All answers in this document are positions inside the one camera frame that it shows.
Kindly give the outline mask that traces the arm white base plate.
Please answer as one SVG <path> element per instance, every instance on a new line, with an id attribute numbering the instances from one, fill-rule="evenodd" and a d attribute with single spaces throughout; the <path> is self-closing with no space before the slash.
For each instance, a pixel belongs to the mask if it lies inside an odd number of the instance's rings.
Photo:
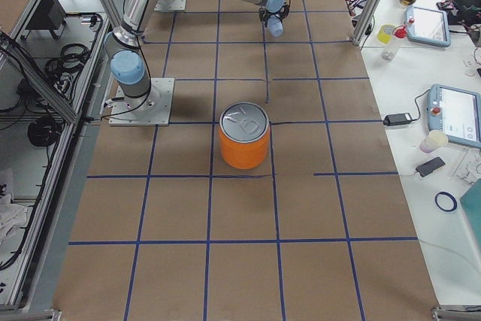
<path id="1" fill-rule="evenodd" d="M 186 9 L 186 0 L 158 0 L 154 8 L 155 12 L 183 12 Z"/>
<path id="2" fill-rule="evenodd" d="M 174 78 L 154 77 L 147 97 L 138 99 L 124 95 L 121 86 L 117 87 L 112 107 L 113 116 L 108 117 L 111 126 L 168 126 L 174 94 Z"/>

